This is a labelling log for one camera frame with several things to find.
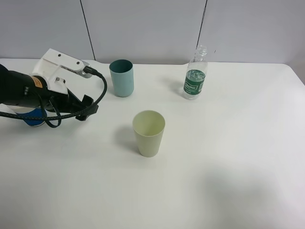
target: bottle label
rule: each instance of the bottle label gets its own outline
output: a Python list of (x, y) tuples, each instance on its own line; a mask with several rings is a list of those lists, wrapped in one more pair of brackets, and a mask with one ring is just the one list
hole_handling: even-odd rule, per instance
[[(192, 76), (190, 76), (190, 74), (194, 74), (194, 72), (198, 75), (200, 75), (201, 77), (199, 79), (201, 79), (200, 81), (193, 81), (190, 78), (192, 78)], [(203, 82), (205, 79), (205, 74), (199, 70), (189, 70), (186, 74), (186, 78), (185, 78), (185, 83), (184, 83), (184, 91), (188, 94), (191, 95), (196, 95), (199, 94), (202, 90), (202, 86), (203, 86)]]

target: light green cup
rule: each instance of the light green cup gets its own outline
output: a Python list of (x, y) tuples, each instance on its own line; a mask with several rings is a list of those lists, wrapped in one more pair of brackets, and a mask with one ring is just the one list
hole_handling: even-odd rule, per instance
[(132, 122), (140, 153), (145, 157), (155, 156), (165, 128), (165, 119), (156, 111), (142, 111)]

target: cup rim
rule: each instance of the cup rim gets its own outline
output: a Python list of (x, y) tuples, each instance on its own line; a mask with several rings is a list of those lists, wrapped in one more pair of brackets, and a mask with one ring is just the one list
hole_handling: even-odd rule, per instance
[[(132, 64), (132, 65), (131, 65), (131, 68), (130, 68), (128, 71), (123, 72), (123, 73), (118, 73), (118, 72), (113, 71), (113, 70), (111, 69), (111, 65), (112, 65), (113, 63), (119, 62), (119, 61), (127, 61), (127, 62), (131, 63), (131, 64)], [(109, 64), (109, 70), (110, 70), (111, 72), (113, 72), (113, 73), (116, 73), (116, 74), (125, 74), (125, 73), (131, 71), (132, 69), (133, 69), (133, 63), (132, 63), (131, 61), (129, 61), (129, 60), (126, 60), (126, 59), (115, 60), (115, 61), (113, 61), (111, 64)]]
[[(144, 113), (144, 112), (148, 112), (148, 111), (152, 111), (152, 112), (157, 113), (158, 115), (160, 115), (160, 116), (162, 117), (162, 119), (163, 119), (163, 121), (164, 121), (164, 126), (163, 126), (162, 130), (161, 130), (159, 133), (157, 133), (156, 135), (143, 135), (143, 134), (140, 134), (138, 131), (136, 131), (136, 130), (134, 129), (134, 120), (135, 120), (135, 118), (136, 118), (139, 114)], [(155, 137), (155, 136), (159, 135), (160, 133), (162, 133), (162, 132), (164, 131), (165, 125), (166, 125), (166, 121), (165, 121), (165, 118), (163, 117), (163, 115), (160, 114), (159, 112), (153, 111), (153, 110), (141, 111), (141, 112), (137, 113), (137, 114), (135, 115), (135, 117), (133, 118), (133, 120), (132, 120), (132, 128), (133, 128), (133, 130), (134, 130), (137, 134), (139, 134), (139, 135), (141, 135), (141, 136), (144, 136), (144, 137)]]

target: black cable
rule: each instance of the black cable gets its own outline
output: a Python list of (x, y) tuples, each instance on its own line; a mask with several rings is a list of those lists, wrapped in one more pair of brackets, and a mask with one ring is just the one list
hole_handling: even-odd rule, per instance
[[(54, 109), (55, 113), (57, 114), (57, 116), (61, 117), (61, 114), (60, 114), (60, 112), (59, 112), (59, 110), (58, 110), (58, 108), (57, 108), (57, 105), (56, 105), (56, 103), (55, 103), (55, 101), (53, 100), (52, 97), (50, 98), (49, 102), (50, 102), (51, 106), (53, 107), (53, 109)], [(44, 109), (42, 100), (41, 100), (41, 105), (40, 105), (40, 107), (41, 107), (41, 111), (42, 111), (42, 117), (47, 117), (47, 113), (46, 113), (46, 110)], [(46, 121), (46, 124), (47, 124), (49, 127), (51, 127), (51, 128), (56, 128), (56, 127), (58, 127), (58, 126), (61, 125), (61, 119), (58, 120), (57, 125), (52, 124), (50, 121)]]
[(107, 91), (107, 81), (101, 73), (99, 73), (97, 70), (95, 70), (94, 68), (91, 68), (89, 66), (85, 66), (83, 71), (85, 73), (90, 73), (92, 75), (96, 75), (96, 76), (100, 77), (104, 83), (104, 90), (103, 90), (102, 94), (100, 95), (100, 97), (94, 103), (92, 103), (90, 106), (87, 106), (86, 108), (82, 109), (81, 111), (77, 111), (77, 112), (74, 112), (71, 114), (65, 114), (62, 116), (57, 115), (57, 116), (53, 116), (53, 117), (33, 117), (33, 116), (23, 117), (18, 114), (10, 114), (7, 112), (0, 112), (0, 116), (6, 117), (6, 118), (21, 119), (21, 120), (52, 121), (52, 120), (61, 120), (61, 119), (72, 118), (75, 116), (82, 115), (83, 113), (85, 113), (86, 111), (91, 109), (92, 107), (96, 106), (105, 96), (106, 91)]

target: teal cup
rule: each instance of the teal cup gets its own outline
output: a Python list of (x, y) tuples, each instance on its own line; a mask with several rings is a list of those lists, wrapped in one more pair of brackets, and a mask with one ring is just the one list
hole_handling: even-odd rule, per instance
[(114, 93), (119, 97), (128, 97), (133, 93), (133, 65), (128, 60), (117, 60), (109, 66)]

